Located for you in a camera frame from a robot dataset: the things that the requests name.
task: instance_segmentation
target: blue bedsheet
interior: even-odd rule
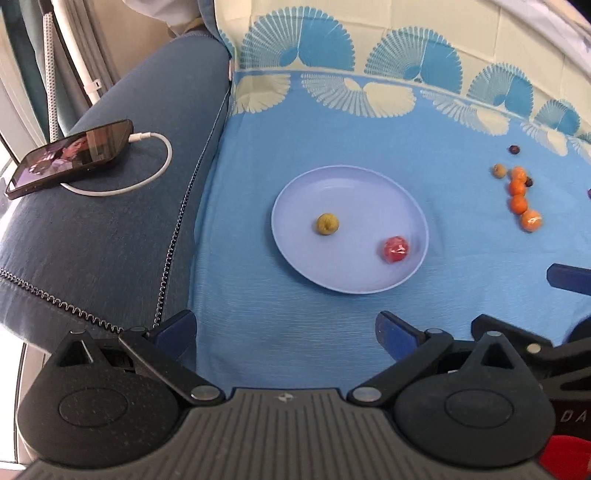
[[[591,267],[591,166],[571,145],[559,156],[516,118],[505,135],[482,133],[420,85],[405,115],[353,114],[311,95],[300,72],[288,75],[280,103],[229,118],[208,179],[189,301],[199,320],[200,375],[226,390],[347,391],[392,362],[375,340],[380,310],[460,338],[487,313],[558,343],[591,314],[591,298],[545,280],[554,262]],[[347,78],[361,87],[368,81]],[[511,144],[521,147],[516,157]],[[507,180],[489,171],[498,162],[531,173],[528,199],[545,221],[538,232],[522,231],[508,210]],[[277,250],[269,225],[277,194],[295,176],[331,164],[376,170],[422,207],[429,251],[405,284],[338,294],[303,278]]]

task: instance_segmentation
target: smartphone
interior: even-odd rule
[[[33,150],[18,165],[6,196],[14,200],[114,165],[133,131],[131,120],[121,120]]]

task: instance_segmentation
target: phone screen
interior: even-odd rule
[[[90,170],[93,163],[113,159],[127,143],[130,125],[129,120],[105,125],[33,150],[23,158],[12,176],[12,188],[59,173]]]

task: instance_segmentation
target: white wall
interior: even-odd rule
[[[93,5],[120,77],[170,41],[164,22],[135,12],[122,0],[95,0]]]

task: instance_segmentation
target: metal pin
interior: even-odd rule
[[[353,398],[366,403],[379,400],[381,396],[380,390],[374,387],[359,387],[353,390]]]
[[[539,343],[530,343],[526,349],[529,353],[537,354],[542,350],[542,346]]]
[[[220,396],[220,391],[213,385],[199,385],[191,390],[191,396],[195,400],[210,401]]]

